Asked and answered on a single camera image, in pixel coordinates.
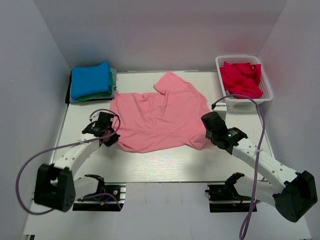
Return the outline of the pink t-shirt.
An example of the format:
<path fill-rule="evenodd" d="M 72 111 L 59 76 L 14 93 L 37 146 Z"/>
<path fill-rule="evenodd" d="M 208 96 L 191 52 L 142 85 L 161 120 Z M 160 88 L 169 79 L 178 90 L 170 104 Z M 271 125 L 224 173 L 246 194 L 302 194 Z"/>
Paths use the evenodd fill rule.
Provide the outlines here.
<path fill-rule="evenodd" d="M 206 129 L 201 117 L 208 102 L 191 83 L 167 72 L 155 92 L 116 93 L 110 110 L 120 117 L 118 144 L 131 153 L 149 153 L 181 146 L 201 150 Z"/>

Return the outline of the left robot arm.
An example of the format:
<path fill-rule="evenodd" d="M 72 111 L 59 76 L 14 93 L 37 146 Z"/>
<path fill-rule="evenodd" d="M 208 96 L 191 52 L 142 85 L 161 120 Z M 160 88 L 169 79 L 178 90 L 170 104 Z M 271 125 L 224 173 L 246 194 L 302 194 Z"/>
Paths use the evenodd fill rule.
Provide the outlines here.
<path fill-rule="evenodd" d="M 76 200 L 99 200 L 108 195 L 103 177 L 85 174 L 75 179 L 74 176 L 96 150 L 110 147 L 119 140 L 118 129 L 113 125 L 120 125 L 121 120 L 110 110 L 97 110 L 89 120 L 77 142 L 67 146 L 67 152 L 53 163 L 44 163 L 38 168 L 33 197 L 36 204 L 67 212 Z"/>

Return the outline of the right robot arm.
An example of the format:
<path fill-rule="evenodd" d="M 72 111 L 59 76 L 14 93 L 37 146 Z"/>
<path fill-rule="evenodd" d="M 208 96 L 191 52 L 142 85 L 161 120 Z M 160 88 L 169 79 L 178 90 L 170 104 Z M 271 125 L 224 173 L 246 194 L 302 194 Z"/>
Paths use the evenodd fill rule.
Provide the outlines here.
<path fill-rule="evenodd" d="M 221 116 L 213 111 L 201 117 L 206 138 L 213 145 L 257 168 L 265 181 L 254 181 L 243 173 L 235 172 L 223 185 L 209 186 L 206 193 L 213 201 L 239 200 L 255 190 L 255 199 L 265 202 L 288 221 L 296 223 L 318 201 L 314 176 L 298 172 L 258 148 L 248 136 L 236 127 L 227 128 Z"/>

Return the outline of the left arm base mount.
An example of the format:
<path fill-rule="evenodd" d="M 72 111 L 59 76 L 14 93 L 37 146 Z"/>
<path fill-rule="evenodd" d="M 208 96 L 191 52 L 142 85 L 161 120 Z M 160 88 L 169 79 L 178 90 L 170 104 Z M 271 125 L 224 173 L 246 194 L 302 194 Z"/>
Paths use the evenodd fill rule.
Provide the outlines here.
<path fill-rule="evenodd" d="M 105 182 L 95 174 L 86 174 L 74 181 L 73 211 L 119 212 L 126 199 L 126 184 Z"/>

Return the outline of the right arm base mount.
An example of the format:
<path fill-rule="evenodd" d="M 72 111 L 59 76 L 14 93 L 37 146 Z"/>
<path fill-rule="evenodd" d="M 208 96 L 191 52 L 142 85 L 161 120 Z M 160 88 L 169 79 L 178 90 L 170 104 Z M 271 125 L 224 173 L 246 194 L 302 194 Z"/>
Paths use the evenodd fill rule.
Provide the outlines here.
<path fill-rule="evenodd" d="M 209 183 L 205 193 L 208 196 L 210 213 L 248 213 L 251 194 L 240 195 L 235 184 L 245 175 L 236 172 L 225 182 Z"/>

